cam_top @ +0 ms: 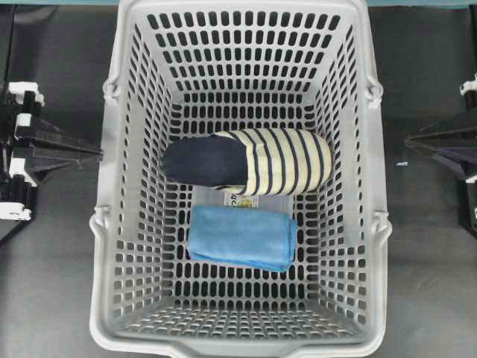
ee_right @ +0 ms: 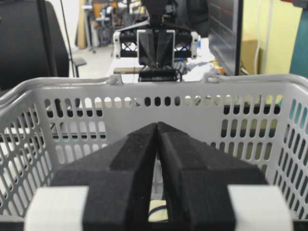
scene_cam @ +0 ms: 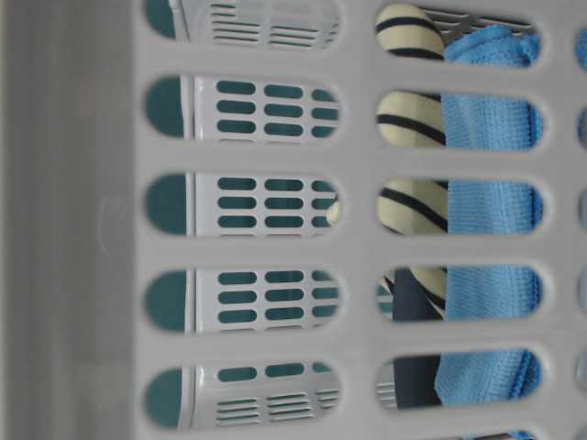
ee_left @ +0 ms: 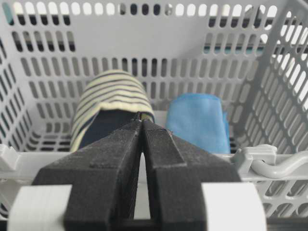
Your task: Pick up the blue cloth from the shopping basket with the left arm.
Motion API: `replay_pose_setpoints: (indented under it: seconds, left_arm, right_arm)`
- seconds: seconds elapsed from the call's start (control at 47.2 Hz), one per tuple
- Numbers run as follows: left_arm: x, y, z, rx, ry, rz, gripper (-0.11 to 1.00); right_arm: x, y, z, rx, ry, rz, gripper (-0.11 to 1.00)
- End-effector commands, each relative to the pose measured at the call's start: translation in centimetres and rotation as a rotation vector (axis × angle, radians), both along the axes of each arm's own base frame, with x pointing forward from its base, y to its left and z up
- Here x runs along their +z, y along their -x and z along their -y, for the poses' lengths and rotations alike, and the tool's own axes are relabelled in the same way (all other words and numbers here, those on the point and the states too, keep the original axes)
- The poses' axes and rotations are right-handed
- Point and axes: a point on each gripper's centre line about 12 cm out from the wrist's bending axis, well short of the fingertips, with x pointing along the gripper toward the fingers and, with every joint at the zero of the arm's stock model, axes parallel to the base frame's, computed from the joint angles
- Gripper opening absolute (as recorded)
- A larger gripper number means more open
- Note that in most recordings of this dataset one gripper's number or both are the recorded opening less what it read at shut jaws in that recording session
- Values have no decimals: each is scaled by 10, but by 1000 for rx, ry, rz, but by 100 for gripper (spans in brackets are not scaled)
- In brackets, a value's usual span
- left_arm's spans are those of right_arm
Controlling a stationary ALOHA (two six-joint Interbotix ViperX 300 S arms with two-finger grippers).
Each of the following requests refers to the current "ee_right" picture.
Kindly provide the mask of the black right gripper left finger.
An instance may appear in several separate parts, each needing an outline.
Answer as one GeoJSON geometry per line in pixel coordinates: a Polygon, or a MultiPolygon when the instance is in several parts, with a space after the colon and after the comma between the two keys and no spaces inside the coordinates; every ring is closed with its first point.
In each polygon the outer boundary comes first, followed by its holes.
{"type": "Polygon", "coordinates": [[[58,169],[26,213],[26,231],[144,230],[148,222],[157,124],[58,169]]]}

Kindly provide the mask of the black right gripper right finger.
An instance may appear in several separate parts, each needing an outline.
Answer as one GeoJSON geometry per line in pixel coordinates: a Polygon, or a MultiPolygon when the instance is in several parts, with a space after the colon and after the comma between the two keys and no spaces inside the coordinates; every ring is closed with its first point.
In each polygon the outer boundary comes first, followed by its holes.
{"type": "Polygon", "coordinates": [[[191,231],[292,231],[281,190],[255,165],[158,123],[164,183],[174,222],[191,231]]]}

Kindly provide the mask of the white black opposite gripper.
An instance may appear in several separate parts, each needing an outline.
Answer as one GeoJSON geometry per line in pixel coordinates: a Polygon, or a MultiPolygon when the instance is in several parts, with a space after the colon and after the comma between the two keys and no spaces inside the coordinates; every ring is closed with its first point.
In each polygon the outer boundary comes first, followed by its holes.
{"type": "Polygon", "coordinates": [[[139,81],[178,81],[176,59],[195,59],[199,35],[167,20],[145,20],[117,30],[115,57],[137,58],[143,68],[139,81]]]}

